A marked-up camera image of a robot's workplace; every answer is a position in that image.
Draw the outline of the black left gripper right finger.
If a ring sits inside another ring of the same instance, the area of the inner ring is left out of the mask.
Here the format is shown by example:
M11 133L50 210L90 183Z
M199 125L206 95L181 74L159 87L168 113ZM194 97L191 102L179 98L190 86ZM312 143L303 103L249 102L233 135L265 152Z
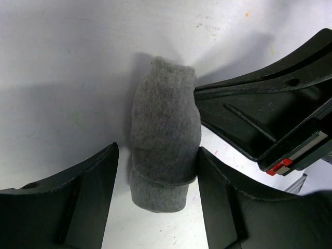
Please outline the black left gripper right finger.
M198 184L209 248L331 248L331 192L266 186L203 147Z

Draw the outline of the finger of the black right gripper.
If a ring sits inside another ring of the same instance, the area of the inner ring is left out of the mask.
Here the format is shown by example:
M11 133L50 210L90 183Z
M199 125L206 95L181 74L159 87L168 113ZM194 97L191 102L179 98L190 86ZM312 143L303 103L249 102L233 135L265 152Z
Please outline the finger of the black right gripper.
M283 59L195 88L202 124L267 174L331 157L331 30Z

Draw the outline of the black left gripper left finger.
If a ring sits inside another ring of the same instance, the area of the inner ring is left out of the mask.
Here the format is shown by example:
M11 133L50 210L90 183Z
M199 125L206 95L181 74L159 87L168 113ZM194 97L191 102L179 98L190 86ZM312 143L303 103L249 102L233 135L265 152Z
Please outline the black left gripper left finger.
M53 176L1 190L1 248L101 248L118 159L112 143Z

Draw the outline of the grey sock with black stripes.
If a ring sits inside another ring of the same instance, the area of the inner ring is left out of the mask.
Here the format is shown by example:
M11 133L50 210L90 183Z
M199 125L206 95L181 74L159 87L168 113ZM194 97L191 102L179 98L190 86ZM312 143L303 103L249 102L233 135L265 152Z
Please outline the grey sock with black stripes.
M174 213L186 205L201 142L196 79L194 68L157 57L135 93L130 191L145 210Z

